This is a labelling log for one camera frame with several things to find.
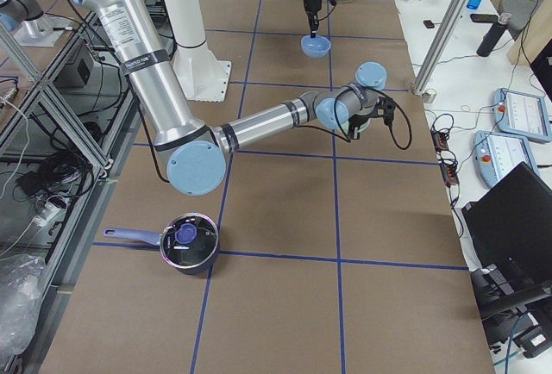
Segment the spare grey robot arm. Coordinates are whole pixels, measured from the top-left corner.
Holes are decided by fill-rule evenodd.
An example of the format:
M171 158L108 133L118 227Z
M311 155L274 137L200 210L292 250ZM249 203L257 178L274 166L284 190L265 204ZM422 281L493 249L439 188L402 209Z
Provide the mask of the spare grey robot arm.
M1 0L1 24L23 47L54 47L66 26L55 30L55 20L37 0Z

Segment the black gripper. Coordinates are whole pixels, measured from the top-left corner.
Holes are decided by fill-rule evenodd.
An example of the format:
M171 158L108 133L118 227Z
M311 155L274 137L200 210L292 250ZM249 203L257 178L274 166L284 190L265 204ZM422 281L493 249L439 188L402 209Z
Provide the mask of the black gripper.
M394 121L395 102L390 97L379 97L374 107L367 114L372 119L380 118L384 124L392 130Z
M318 12L322 8L324 0L303 0L304 11L307 15L310 37L314 39L317 36L317 30L319 28ZM336 6L337 0L326 0L332 6Z

